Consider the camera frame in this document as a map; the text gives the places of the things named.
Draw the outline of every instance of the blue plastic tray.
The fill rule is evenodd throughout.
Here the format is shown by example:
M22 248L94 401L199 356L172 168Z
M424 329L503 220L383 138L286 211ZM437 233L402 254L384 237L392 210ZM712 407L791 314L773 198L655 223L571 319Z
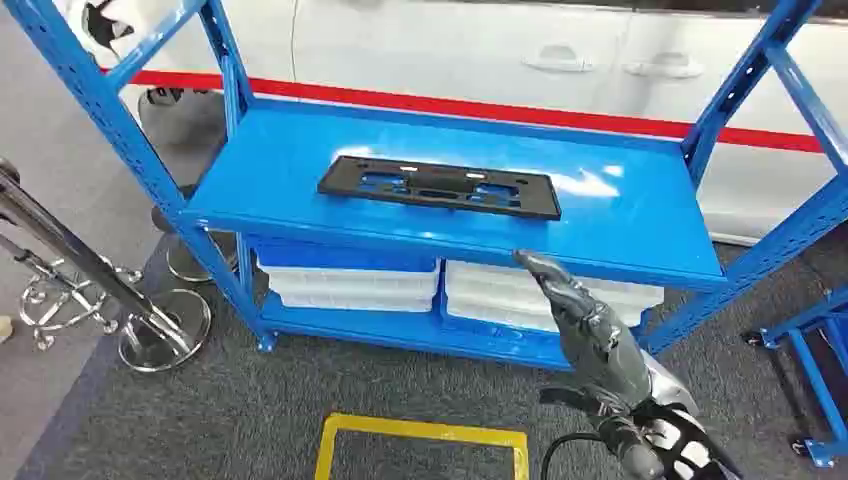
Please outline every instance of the blue plastic tray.
M448 296L444 281L440 284L440 308L442 326L446 329L485 335L493 338L504 338L515 341L525 341L535 345L558 345L559 333L546 332L532 328L511 327L502 323L487 322L474 318L457 317L448 313Z
M392 255L377 250L256 235L248 236L247 242L256 251L260 263L266 267L432 272L438 261L433 257Z

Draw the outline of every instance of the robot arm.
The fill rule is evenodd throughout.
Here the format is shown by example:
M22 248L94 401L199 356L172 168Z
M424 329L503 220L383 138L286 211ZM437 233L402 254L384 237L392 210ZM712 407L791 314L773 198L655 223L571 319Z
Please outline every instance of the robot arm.
M609 305L554 260L526 250L513 256L551 302L563 353L574 367L567 388L543 391L543 402L584 411L598 432L596 439L633 478L741 478L693 417L698 408L689 390L639 348ZM560 443L546 454L543 478Z

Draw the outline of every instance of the dark gray floor mat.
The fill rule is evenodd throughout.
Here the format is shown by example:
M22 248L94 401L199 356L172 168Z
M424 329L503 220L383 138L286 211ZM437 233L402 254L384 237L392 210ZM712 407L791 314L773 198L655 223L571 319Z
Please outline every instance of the dark gray floor mat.
M160 289L173 283L162 251L160 245L145 279ZM727 260L743 249L719 251ZM817 470L787 449L788 435L822 428L790 355L738 340L743 330L777 323L818 301L828 282L844 280L846 255L834 255L828 262L834 278L793 261L660 356L689 382L702 420L748 478L845 478L844 465ZM537 403L539 388L555 383L550 372L309 337L281 338L274 353L259 354L215 290L199 291L215 312L213 336L200 356L172 373L138 375L117 362L114 339L104 339L19 479L312 478L331 412L523 431L531 478L538 478L548 443L588 428L569 410ZM668 292L658 318L682 297ZM797 405L787 390L798 396ZM361 476L373 471L369 466L386 473L373 478L405 478L395 476L403 465L430 475L415 478L434 479L495 478L503 470L487 448L344 435L333 478L371 478ZM357 456L371 463L357 464ZM551 478L623 477L602 447L575 443L557 453Z

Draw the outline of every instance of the metal shelf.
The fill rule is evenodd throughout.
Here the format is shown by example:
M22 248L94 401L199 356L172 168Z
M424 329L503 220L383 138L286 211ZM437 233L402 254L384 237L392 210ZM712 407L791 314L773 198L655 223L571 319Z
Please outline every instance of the metal shelf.
M519 329L510 337L492 337L442 328L439 296L427 313L370 312L290 308L276 293L268 294L262 306L262 326L269 332L314 335L406 348L458 357L498 360L529 367L570 370L559 342L527 341ZM260 338L260 349L273 348L276 338Z
M251 272L250 250L242 238L251 234L414 249L493 263L507 263L512 248L532 248L581 275L703 290L639 335L642 346L656 353L848 218L848 140L785 51L820 1L782 0L774 8L680 144L257 99L220 0L182 0L135 51L103 75L52 0L3 1L266 350L283 331L443 353L473 351L482 358L541 365L528 363L535 361L528 360L533 356L547 359L541 366L567 368L554 360L564 362L554 351L558 346L538 350L532 343L503 343L495 336L454 335L437 328L436 313L305 312L284 309L275 295L260 311L253 301L252 276L237 278L230 271L207 234L208 226L237 232L241 272ZM194 14L200 16L222 72L229 142L189 202L116 91ZM775 69L822 144L834 177L722 275L695 191L719 132L769 68ZM318 194L319 179L342 153L547 173L557 186L562 219L518 219ZM414 327L417 333L389 331L386 324ZM531 349L538 351L531 354Z
M377 158L548 174L562 220L316 191L338 155L363 148ZM680 149L660 140L258 100L181 217L248 234L506 265L521 246L578 275L637 283L707 290L725 281Z

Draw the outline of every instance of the yellow floor marking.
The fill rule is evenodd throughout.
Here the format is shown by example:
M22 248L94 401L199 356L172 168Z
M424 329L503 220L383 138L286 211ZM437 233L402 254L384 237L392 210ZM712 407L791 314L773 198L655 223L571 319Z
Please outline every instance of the yellow floor marking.
M529 480L530 478L527 435L522 432L331 413L324 421L324 431L321 433L321 447L318 449L315 480L330 480L336 432L339 430L511 447L513 449L515 480Z

